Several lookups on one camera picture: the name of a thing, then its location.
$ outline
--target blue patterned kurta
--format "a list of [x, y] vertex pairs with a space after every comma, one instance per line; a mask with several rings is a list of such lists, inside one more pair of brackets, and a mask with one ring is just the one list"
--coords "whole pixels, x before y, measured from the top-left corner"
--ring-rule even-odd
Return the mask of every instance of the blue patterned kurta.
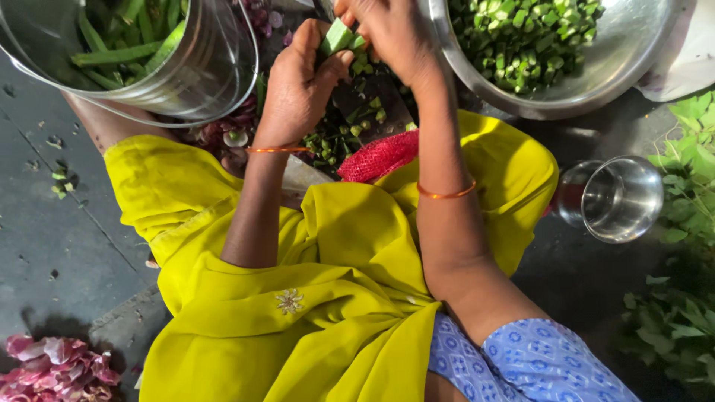
[[477, 349], [437, 313], [428, 370], [469, 401], [638, 402], [578, 335], [542, 318], [507, 324]]

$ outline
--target embroidered flower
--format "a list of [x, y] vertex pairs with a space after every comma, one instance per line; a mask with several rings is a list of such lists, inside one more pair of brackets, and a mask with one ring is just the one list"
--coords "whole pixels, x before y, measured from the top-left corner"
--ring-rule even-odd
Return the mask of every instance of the embroidered flower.
[[283, 294], [275, 298], [280, 300], [280, 304], [278, 304], [276, 308], [279, 310], [283, 309], [283, 315], [288, 313], [295, 314], [296, 310], [303, 308], [303, 305], [298, 303], [303, 300], [303, 295], [298, 295], [298, 289], [283, 290]]

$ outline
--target bangle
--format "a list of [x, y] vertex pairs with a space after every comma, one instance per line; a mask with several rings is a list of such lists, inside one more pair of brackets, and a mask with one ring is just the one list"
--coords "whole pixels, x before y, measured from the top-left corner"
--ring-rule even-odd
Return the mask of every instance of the bangle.
[[256, 153], [261, 153], [261, 152], [299, 152], [299, 151], [310, 151], [310, 148], [306, 147], [293, 147], [293, 148], [281, 148], [281, 147], [274, 147], [274, 148], [246, 148], [246, 152], [256, 152]]
[[424, 195], [424, 196], [426, 196], [426, 197], [429, 197], [429, 198], [433, 198], [433, 199], [435, 199], [435, 200], [444, 200], [444, 199], [446, 199], [446, 198], [459, 198], [459, 197], [462, 197], [463, 195], [469, 194], [469, 193], [470, 193], [472, 190], [474, 190], [476, 187], [477, 187], [477, 181], [474, 180], [474, 179], [472, 179], [472, 185], [469, 186], [468, 189], [466, 189], [466, 190], [464, 190], [464, 191], [456, 192], [456, 193], [454, 193], [454, 194], [445, 194], [445, 195], [442, 195], [442, 194], [435, 194], [435, 193], [433, 193], [433, 192], [428, 192], [427, 190], [425, 190], [425, 189], [422, 188], [422, 186], [420, 185], [419, 182], [417, 183], [417, 191], [419, 191], [420, 194], [422, 194], [422, 195]]

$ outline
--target dark floor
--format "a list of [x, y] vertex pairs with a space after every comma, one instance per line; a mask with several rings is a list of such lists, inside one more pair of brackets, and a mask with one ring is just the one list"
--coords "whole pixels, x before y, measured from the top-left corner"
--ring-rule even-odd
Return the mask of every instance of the dark floor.
[[[158, 272], [144, 266], [149, 248], [119, 222], [102, 157], [86, 132], [74, 128], [77, 119], [60, 93], [17, 72], [4, 56], [0, 77], [5, 86], [0, 92], [0, 338], [30, 330], [101, 341], [118, 352], [120, 366], [127, 368], [122, 388], [128, 400], [136, 400], [130, 390], [136, 375], [129, 369], [141, 365], [169, 318], [155, 285]], [[647, 155], [652, 142], [675, 125], [664, 105], [646, 101], [635, 90], [597, 112], [560, 122], [514, 119], [479, 104], [476, 109], [533, 135], [560, 163]], [[51, 135], [61, 137], [65, 148], [50, 147]], [[36, 172], [26, 165], [35, 160]], [[77, 192], [64, 200], [50, 192], [57, 160], [79, 177]], [[663, 256], [662, 246], [653, 236], [607, 245], [554, 217], [544, 218], [535, 235], [514, 281], [581, 334], [644, 400], [682, 401], [677, 387], [608, 347], [623, 294], [644, 286], [644, 275]], [[6, 368], [4, 362], [0, 369]]]

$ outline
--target steel container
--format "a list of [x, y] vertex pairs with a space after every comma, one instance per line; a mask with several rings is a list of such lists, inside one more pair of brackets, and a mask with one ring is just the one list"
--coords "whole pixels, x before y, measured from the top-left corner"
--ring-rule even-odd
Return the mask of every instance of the steel container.
[[[103, 1], [89, 0], [88, 11], [104, 7]], [[227, 0], [192, 0], [184, 36], [166, 62], [128, 87], [103, 90], [69, 58], [84, 52], [77, 28], [80, 6], [77, 0], [0, 0], [1, 48], [21, 71], [103, 107], [109, 108], [102, 101], [121, 102], [199, 120], [193, 124], [229, 114], [255, 83], [257, 46], [243, 5], [245, 21], [240, 21]]]
[[579, 77], [527, 95], [503, 91], [484, 79], [467, 59], [450, 22], [450, 0], [420, 0], [449, 65], [464, 84], [494, 107], [526, 119], [565, 119], [593, 111], [632, 87], [655, 62], [666, 43], [681, 0], [602, 0], [593, 46], [584, 50]]
[[663, 197], [658, 170], [642, 157], [625, 156], [563, 169], [552, 205], [569, 225], [585, 226], [595, 238], [620, 244], [648, 231]]

